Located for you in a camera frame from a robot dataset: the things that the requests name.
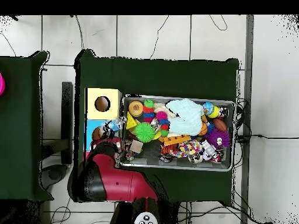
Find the green toy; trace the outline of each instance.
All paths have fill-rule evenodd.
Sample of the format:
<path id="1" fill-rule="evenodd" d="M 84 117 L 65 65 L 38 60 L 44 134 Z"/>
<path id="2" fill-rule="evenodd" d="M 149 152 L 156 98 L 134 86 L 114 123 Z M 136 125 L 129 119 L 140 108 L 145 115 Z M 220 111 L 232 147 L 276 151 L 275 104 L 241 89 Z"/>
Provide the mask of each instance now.
<path id="1" fill-rule="evenodd" d="M 155 136 L 155 130 L 149 123 L 142 122 L 135 127 L 136 137 L 140 142 L 151 142 Z"/>

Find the yellow ball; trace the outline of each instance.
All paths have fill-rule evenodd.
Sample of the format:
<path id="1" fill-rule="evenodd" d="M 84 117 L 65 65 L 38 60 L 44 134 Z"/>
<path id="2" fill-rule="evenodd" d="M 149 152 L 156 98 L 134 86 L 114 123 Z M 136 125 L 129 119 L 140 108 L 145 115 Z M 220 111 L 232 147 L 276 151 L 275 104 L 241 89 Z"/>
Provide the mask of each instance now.
<path id="1" fill-rule="evenodd" d="M 208 115 L 209 118 L 217 118 L 219 115 L 219 108 L 217 106 L 214 106 L 214 111 Z"/>

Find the yellow box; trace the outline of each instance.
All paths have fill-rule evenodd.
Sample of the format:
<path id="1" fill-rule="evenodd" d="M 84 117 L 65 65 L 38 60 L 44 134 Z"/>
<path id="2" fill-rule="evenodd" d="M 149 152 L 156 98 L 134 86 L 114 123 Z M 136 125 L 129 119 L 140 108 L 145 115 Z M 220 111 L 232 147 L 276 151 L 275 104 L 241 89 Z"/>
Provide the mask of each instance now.
<path id="1" fill-rule="evenodd" d="M 101 106 L 103 102 L 109 103 L 105 111 Z M 89 120 L 115 120 L 119 117 L 121 93 L 117 89 L 87 88 L 87 119 Z"/>

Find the green tablecloth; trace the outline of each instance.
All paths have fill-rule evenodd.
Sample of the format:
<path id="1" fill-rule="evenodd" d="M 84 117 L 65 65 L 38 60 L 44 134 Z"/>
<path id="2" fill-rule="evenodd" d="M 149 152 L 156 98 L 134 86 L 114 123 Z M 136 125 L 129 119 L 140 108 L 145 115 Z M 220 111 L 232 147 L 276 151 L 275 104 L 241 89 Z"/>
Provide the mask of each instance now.
<path id="1" fill-rule="evenodd" d="M 98 58 L 91 50 L 78 54 L 75 67 L 79 98 L 78 159 L 82 160 L 84 89 L 111 88 L 122 94 L 231 100 L 236 102 L 238 60 L 165 61 L 128 58 Z M 162 183 L 171 201 L 222 201 L 231 205 L 232 170 L 228 172 L 171 170 L 134 167 L 152 185 Z"/>
<path id="2" fill-rule="evenodd" d="M 6 87 L 0 95 L 0 199 L 50 200 L 39 184 L 39 76 L 48 53 L 0 57 Z"/>

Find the metal tray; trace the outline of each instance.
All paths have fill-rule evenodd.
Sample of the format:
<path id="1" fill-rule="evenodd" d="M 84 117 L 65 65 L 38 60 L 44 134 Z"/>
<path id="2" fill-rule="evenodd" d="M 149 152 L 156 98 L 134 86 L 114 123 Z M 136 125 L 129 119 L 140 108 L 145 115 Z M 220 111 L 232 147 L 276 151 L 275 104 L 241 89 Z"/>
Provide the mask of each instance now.
<path id="1" fill-rule="evenodd" d="M 125 94 L 122 97 L 121 103 L 123 106 L 123 111 L 120 113 L 121 116 L 127 116 L 128 105 L 133 100 L 139 100 L 144 102 L 145 99 L 152 99 L 155 103 L 167 103 L 170 100 L 180 100 L 183 98 L 178 97 L 162 97 L 162 96 L 132 96 Z M 235 119 L 237 115 L 236 104 L 233 101 L 223 101 L 223 100 L 206 100 L 206 99 L 191 99 L 197 104 L 203 104 L 204 102 L 211 102 L 216 106 L 225 106 L 229 109 L 229 116 L 224 119 L 228 127 L 228 132 L 231 136 L 231 147 L 224 148 L 225 155 L 221 163 L 213 163 L 209 161 L 202 161 L 199 164 L 190 163 L 188 158 L 177 158 L 171 161 L 170 163 L 164 163 L 159 159 L 160 155 L 160 141 L 154 140 L 149 143 L 143 144 L 142 152 L 135 156 L 134 160 L 129 161 L 126 159 L 125 152 L 120 155 L 120 165 L 121 166 L 138 166 L 138 167 L 156 167 L 163 169 L 183 169 L 183 170 L 207 170 L 207 171 L 218 171 L 218 172 L 227 172 L 232 169 L 234 164 L 234 150 L 235 150 Z M 120 132 L 120 137 L 124 140 L 127 139 L 126 126 Z"/>

